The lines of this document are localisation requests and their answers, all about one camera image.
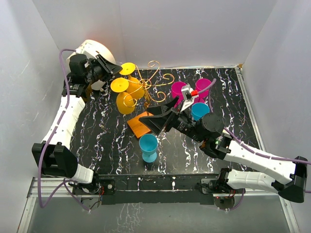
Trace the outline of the yellow wine glass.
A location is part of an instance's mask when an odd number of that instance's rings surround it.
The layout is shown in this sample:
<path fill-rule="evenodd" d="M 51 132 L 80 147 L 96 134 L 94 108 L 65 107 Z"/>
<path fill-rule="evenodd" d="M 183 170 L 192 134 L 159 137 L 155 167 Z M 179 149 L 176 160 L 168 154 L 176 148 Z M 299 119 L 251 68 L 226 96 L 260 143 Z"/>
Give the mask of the yellow wine glass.
<path fill-rule="evenodd" d="M 129 81 L 125 78 L 116 78 L 110 85 L 111 90 L 118 93 L 116 98 L 116 105 L 118 111 L 122 115 L 130 114 L 134 111 L 134 100 L 127 92 Z"/>
<path fill-rule="evenodd" d="M 134 99 L 141 99 L 144 96 L 144 90 L 139 83 L 139 80 L 137 78 L 134 78 L 132 76 L 132 73 L 136 69 L 136 65 L 133 63 L 124 63 L 121 65 L 122 70 L 120 71 L 121 75 L 127 76 L 127 79 L 129 81 L 129 86 L 126 90 L 128 94 L 131 95 Z"/>

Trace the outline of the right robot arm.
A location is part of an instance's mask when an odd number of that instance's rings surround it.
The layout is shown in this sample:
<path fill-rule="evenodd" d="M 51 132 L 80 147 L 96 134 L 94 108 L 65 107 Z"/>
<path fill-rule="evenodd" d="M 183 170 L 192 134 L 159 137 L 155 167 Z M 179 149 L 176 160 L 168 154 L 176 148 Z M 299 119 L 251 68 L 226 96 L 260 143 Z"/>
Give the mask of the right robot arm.
<path fill-rule="evenodd" d="M 303 203 L 310 162 L 301 156 L 288 159 L 250 147 L 228 130 L 223 118 L 216 113 L 206 113 L 198 120 L 190 116 L 183 104 L 175 107 L 177 99 L 169 103 L 148 107 L 148 116 L 139 121 L 154 134 L 174 128 L 200 143 L 207 156 L 253 168 L 243 172 L 222 168 L 216 180 L 201 185 L 210 193 L 226 193 L 237 189 L 264 190 L 282 198 Z"/>

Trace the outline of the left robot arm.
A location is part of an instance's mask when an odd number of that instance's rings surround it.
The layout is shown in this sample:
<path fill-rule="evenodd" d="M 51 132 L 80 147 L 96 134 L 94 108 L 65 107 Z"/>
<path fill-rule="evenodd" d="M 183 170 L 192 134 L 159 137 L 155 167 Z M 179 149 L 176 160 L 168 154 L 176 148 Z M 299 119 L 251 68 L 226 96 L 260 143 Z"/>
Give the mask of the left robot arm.
<path fill-rule="evenodd" d="M 92 92 L 92 84 L 109 81 L 122 67 L 97 54 L 88 58 L 75 53 L 68 58 L 70 72 L 65 78 L 60 107 L 50 130 L 41 143 L 35 143 L 32 154 L 40 175 L 63 177 L 83 183 L 84 189 L 94 194 L 100 189 L 100 181 L 94 171 L 78 163 L 70 151 L 70 142 L 80 113 Z"/>

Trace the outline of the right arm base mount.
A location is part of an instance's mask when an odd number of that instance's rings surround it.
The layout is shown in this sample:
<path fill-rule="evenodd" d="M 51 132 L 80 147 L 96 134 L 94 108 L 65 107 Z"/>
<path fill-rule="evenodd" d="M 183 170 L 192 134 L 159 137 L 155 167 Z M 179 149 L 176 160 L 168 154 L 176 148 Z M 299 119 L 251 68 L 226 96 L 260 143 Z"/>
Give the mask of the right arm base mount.
<path fill-rule="evenodd" d="M 195 189 L 203 194 L 213 194 L 220 196 L 224 195 L 225 198 L 232 198 L 236 194 L 245 194 L 245 189 L 233 189 L 226 182 L 220 182 L 217 179 L 203 178 L 196 183 Z"/>

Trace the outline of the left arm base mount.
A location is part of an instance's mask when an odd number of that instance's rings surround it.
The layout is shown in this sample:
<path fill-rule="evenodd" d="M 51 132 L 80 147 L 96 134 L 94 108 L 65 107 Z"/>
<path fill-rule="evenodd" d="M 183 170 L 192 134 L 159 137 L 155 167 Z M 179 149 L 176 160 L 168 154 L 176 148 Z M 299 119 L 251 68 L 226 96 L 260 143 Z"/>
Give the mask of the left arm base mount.
<path fill-rule="evenodd" d="M 95 174 L 91 183 L 69 182 L 69 186 L 73 187 L 73 193 L 77 195 L 113 195 L 116 190 L 116 182 L 114 179 L 101 178 Z"/>

